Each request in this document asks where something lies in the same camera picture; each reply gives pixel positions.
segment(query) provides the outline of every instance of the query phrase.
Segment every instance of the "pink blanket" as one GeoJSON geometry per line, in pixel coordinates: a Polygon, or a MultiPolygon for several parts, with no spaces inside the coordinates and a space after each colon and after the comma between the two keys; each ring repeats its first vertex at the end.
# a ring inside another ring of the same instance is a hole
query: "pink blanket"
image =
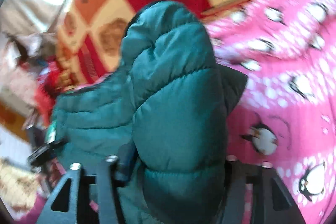
{"type": "Polygon", "coordinates": [[[336,206],[335,12],[335,0],[253,0],[206,26],[218,63],[249,76],[228,155],[275,167],[307,224],[336,206]]]}

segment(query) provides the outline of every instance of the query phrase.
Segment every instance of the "penguin print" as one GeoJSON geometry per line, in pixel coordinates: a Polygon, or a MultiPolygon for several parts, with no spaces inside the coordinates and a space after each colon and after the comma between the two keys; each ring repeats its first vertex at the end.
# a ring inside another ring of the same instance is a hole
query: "penguin print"
{"type": "Polygon", "coordinates": [[[271,20],[271,21],[274,21],[274,22],[279,22],[281,23],[282,25],[286,25],[283,21],[283,16],[284,14],[276,9],[276,8],[272,8],[272,7],[267,7],[265,9],[265,15],[266,17],[271,20]]]}
{"type": "Polygon", "coordinates": [[[266,156],[273,154],[279,145],[278,138],[272,130],[261,122],[250,127],[250,134],[241,137],[252,142],[254,149],[266,156]]]}
{"type": "Polygon", "coordinates": [[[311,43],[310,43],[310,46],[317,49],[317,50],[322,50],[325,46],[325,41],[324,39],[319,35],[319,34],[315,34],[311,43]]]}
{"type": "Polygon", "coordinates": [[[304,99],[315,97],[309,83],[309,79],[305,75],[294,76],[289,82],[289,86],[304,99]]]}
{"type": "Polygon", "coordinates": [[[312,169],[308,168],[300,180],[299,191],[310,202],[312,202],[311,196],[323,194],[325,191],[325,168],[325,162],[313,167],[312,169]]]}
{"type": "Polygon", "coordinates": [[[307,11],[320,23],[322,23],[328,15],[328,8],[322,3],[310,4],[307,11]]]}
{"type": "Polygon", "coordinates": [[[230,14],[230,17],[235,24],[240,24],[244,22],[247,18],[247,12],[244,7],[242,7],[240,10],[233,12],[230,14]]]}
{"type": "Polygon", "coordinates": [[[242,63],[240,63],[244,68],[251,70],[251,71],[260,71],[261,66],[256,60],[248,59],[242,63]]]}
{"type": "MultiPolygon", "coordinates": [[[[243,138],[244,140],[250,141],[256,152],[262,153],[266,156],[271,155],[277,149],[277,146],[279,145],[279,140],[274,134],[274,132],[271,130],[271,128],[262,122],[260,115],[258,113],[255,114],[258,118],[257,124],[250,127],[249,134],[240,135],[240,137],[243,138]]],[[[292,138],[288,122],[286,122],[285,120],[283,120],[281,117],[278,116],[270,115],[268,116],[268,118],[279,120],[285,124],[289,136],[289,144],[287,146],[287,150],[290,150],[292,145],[291,143],[292,138]]]]}
{"type": "Polygon", "coordinates": [[[247,45],[255,51],[273,52],[275,50],[273,43],[261,38],[248,41],[247,45]]]}

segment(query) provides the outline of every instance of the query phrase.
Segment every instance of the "teal down jacket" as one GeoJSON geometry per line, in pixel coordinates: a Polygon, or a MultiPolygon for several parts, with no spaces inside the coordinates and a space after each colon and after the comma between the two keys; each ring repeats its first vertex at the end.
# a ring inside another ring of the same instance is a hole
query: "teal down jacket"
{"type": "Polygon", "coordinates": [[[133,138],[139,159],[118,188],[126,223],[211,223],[223,195],[225,120],[245,76],[237,87],[225,79],[203,25],[172,1],[142,9],[121,52],[102,83],[58,97],[56,139],[69,139],[58,160],[95,165],[133,138]]]}

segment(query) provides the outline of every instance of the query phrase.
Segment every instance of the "white floor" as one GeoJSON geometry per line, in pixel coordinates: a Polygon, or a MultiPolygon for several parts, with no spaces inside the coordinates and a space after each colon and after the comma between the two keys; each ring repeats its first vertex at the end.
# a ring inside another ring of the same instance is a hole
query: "white floor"
{"type": "Polygon", "coordinates": [[[27,158],[32,153],[29,143],[16,137],[0,125],[0,157],[11,162],[27,166],[27,158]]]}

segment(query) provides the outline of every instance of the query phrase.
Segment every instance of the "jacket sleeve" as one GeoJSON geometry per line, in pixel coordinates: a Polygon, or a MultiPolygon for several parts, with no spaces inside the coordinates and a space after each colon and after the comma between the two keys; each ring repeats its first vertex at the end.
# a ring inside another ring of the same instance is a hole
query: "jacket sleeve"
{"type": "Polygon", "coordinates": [[[227,133],[205,28],[182,4],[159,2],[129,27],[122,51],[132,66],[133,139],[150,214],[164,223],[209,223],[224,190],[227,133]],[[142,49],[135,59],[134,39],[142,49]]]}

